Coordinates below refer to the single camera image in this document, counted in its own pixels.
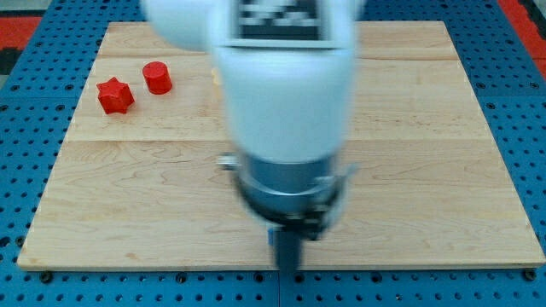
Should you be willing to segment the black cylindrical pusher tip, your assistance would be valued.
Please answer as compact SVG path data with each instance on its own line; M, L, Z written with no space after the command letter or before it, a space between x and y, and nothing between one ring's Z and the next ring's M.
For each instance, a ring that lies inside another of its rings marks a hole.
M275 261L281 272L294 272L301 260L301 237L290 229L275 231Z

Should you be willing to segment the silver black end effector flange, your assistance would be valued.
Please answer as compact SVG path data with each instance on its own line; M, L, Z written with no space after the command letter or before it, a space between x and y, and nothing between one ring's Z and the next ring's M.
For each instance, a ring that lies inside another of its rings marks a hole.
M357 165L337 157L305 163L270 163L245 153L223 153L217 164L230 171L243 203L257 216L307 240L318 240L344 213Z

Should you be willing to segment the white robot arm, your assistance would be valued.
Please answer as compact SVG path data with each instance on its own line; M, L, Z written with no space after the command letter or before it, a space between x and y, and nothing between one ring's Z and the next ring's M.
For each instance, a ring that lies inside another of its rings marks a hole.
M210 54L235 152L219 160L244 203L273 223L276 266L298 269L304 240L338 218L349 171L338 155L351 115L356 23L364 4L144 1L167 42Z

